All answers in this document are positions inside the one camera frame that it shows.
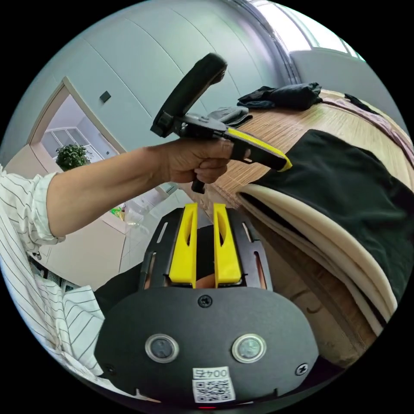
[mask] window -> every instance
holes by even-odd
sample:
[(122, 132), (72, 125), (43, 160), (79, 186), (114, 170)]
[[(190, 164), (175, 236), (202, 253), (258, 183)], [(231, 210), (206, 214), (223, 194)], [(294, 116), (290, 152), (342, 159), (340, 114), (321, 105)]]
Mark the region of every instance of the window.
[(333, 31), (310, 17), (268, 0), (248, 0), (263, 15), (289, 52), (331, 49), (364, 60)]
[(310, 50), (306, 37), (297, 25), (272, 3), (257, 6), (257, 9), (266, 18), (270, 26), (280, 36), (289, 52), (295, 50)]
[(311, 42), (313, 41), (313, 47), (323, 47), (325, 49), (333, 49), (339, 52), (348, 53), (341, 39), (333, 31), (296, 10), (281, 5), (278, 6), (285, 11), (288, 16), (294, 16), (296, 24), (298, 24), (302, 30), (310, 33), (310, 40)]
[(86, 148), (86, 156), (91, 163), (104, 158), (95, 150), (77, 128), (52, 129), (45, 132), (41, 140), (47, 153), (56, 160), (57, 150), (66, 145), (79, 145)]

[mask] white striped sleeve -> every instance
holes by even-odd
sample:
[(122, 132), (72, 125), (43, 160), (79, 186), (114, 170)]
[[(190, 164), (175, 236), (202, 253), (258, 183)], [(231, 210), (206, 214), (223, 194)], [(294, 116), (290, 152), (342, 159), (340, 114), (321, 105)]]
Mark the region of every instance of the white striped sleeve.
[(26, 251), (37, 251), (40, 245), (55, 245), (65, 240), (51, 234), (47, 218), (46, 195), (55, 174), (28, 180), (7, 174), (0, 167), (0, 203)]

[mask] wooden table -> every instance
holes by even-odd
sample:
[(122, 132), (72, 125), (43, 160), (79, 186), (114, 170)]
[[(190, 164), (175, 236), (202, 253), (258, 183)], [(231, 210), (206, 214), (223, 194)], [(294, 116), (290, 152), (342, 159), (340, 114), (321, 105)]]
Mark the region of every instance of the wooden table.
[[(343, 95), (322, 91), (321, 97), (339, 98)], [(250, 112), (253, 119), (239, 129), (272, 144), (284, 153), (307, 130), (326, 131), (373, 152), (393, 176), (414, 189), (414, 171), (401, 149), (375, 126), (354, 114), (323, 103), (303, 112), (279, 109)], [(391, 119), (389, 121), (411, 142), (401, 128)], [(235, 192), (267, 171), (267, 167), (259, 164), (248, 166), (230, 161), (228, 172), (214, 185), (206, 186), (204, 195), (193, 193), (191, 184), (181, 185), (181, 188), (212, 217), (214, 203), (225, 203), (229, 207), (243, 210)], [(259, 220), (254, 217), (251, 220), (261, 234), (267, 251), (274, 290), (293, 300), (304, 311), (314, 332), (316, 330), (322, 354), (343, 367), (352, 364), (376, 337), (347, 288)]]

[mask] qr code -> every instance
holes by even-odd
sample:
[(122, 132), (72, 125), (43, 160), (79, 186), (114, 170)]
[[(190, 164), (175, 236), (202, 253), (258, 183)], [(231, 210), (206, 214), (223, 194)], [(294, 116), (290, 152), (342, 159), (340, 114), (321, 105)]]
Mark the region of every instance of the qr code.
[(226, 402), (235, 399), (230, 378), (193, 381), (195, 402)]

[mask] striped shirt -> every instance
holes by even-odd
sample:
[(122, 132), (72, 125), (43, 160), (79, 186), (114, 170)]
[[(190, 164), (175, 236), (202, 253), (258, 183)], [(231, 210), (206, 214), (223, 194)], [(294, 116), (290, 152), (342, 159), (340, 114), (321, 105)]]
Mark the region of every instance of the striped shirt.
[[(90, 286), (64, 293), (53, 281), (34, 275), (27, 254), (65, 238), (49, 229), (46, 194), (56, 173), (31, 180), (0, 166), (0, 263), (10, 296), (23, 320), (66, 369), (110, 391), (130, 396), (99, 378), (94, 350), (104, 315)], [(143, 397), (137, 391), (138, 399)]]

